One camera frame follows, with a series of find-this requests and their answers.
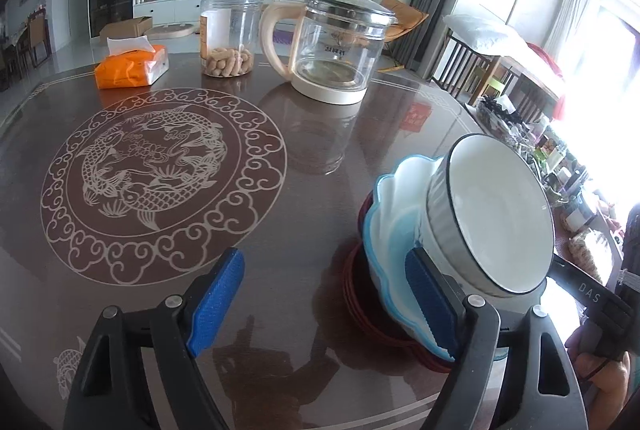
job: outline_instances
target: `orange tissue package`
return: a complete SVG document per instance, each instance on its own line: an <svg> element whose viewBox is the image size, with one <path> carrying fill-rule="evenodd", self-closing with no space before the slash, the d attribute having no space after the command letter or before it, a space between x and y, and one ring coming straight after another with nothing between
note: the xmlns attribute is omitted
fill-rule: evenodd
<svg viewBox="0 0 640 430"><path fill-rule="evenodd" d="M107 42L110 55L94 71L98 89L149 86L169 69L166 48L146 36Z"/></svg>

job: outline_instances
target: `metal bolt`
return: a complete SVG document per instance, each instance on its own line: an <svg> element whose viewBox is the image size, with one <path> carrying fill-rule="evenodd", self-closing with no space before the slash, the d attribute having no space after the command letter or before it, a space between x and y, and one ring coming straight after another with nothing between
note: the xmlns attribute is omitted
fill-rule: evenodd
<svg viewBox="0 0 640 430"><path fill-rule="evenodd" d="M118 308L114 305L105 307L102 310L102 316L104 316L105 318L113 318L116 314L118 314Z"/></svg>
<svg viewBox="0 0 640 430"><path fill-rule="evenodd" d="M174 309L176 307L180 307L182 305L182 297L180 295L171 295L166 298L164 301L164 305L167 307Z"/></svg>
<svg viewBox="0 0 640 430"><path fill-rule="evenodd" d="M482 307L484 305L484 298L480 295L469 295L466 299L473 307Z"/></svg>
<svg viewBox="0 0 640 430"><path fill-rule="evenodd" d="M546 316L546 311L542 309L542 305L535 304L532 309L533 314L539 318L544 318Z"/></svg>

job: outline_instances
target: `human hand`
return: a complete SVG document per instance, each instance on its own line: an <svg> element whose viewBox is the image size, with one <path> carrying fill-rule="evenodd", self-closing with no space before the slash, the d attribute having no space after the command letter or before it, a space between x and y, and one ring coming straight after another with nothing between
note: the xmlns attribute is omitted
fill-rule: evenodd
<svg viewBox="0 0 640 430"><path fill-rule="evenodd" d="M605 361L604 358L597 358L586 352L579 354L578 346L581 334L582 327L578 327L564 344L569 359L574 364L578 380L589 376ZM593 403L587 409L589 430L606 430L618 416L625 404L630 369L629 353L625 352L621 362L607 363L589 380L600 389Z"/></svg>

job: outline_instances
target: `brown tabletop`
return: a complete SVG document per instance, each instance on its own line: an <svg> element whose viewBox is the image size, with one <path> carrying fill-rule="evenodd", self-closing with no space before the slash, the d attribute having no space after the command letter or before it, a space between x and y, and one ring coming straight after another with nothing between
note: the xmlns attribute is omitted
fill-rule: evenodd
<svg viewBox="0 0 640 430"><path fill-rule="evenodd" d="M104 91L79 68L37 88L4 131L0 362L53 429L101 309L182 293L229 245L244 280L198 359L229 426L419 428L433 405L446 375L362 333L342 263L377 176L478 126L446 92L394 74L359 106L331 106L258 62L219 80L197 54L172 54L151 88ZM174 428L151 358L158 417Z"/></svg>

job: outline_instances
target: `blue gripper pad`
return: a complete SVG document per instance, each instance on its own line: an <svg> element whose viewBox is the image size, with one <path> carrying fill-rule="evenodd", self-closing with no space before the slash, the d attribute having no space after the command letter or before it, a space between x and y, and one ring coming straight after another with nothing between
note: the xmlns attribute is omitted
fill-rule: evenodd
<svg viewBox="0 0 640 430"><path fill-rule="evenodd" d="M244 256L239 250L232 251L193 312L187 349L194 358L213 344L244 277Z"/></svg>
<svg viewBox="0 0 640 430"><path fill-rule="evenodd" d="M426 264L414 250L404 258L404 272L437 346L447 349L452 357L457 357L460 343L456 337L455 315Z"/></svg>

